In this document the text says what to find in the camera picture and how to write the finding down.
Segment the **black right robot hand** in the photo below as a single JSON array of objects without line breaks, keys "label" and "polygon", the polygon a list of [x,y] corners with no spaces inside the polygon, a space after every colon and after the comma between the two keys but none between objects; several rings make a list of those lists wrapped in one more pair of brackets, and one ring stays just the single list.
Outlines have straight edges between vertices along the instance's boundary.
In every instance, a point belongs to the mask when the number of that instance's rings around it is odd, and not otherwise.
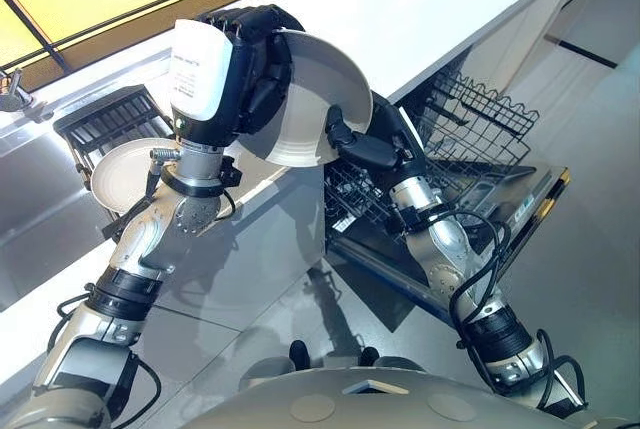
[{"label": "black right robot hand", "polygon": [[325,133],[339,157],[364,169],[391,171],[425,165],[419,136],[406,112],[373,92],[373,113],[367,133],[352,130],[339,105],[328,109]]}]

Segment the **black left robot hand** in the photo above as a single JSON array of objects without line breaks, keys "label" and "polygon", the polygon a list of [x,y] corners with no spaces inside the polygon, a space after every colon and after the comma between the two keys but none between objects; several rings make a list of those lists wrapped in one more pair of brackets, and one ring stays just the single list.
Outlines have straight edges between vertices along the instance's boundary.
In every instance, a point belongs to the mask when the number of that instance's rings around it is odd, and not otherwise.
[{"label": "black left robot hand", "polygon": [[219,148],[264,128],[292,78],[286,30],[304,27],[274,4],[177,20],[169,67],[177,137]]}]

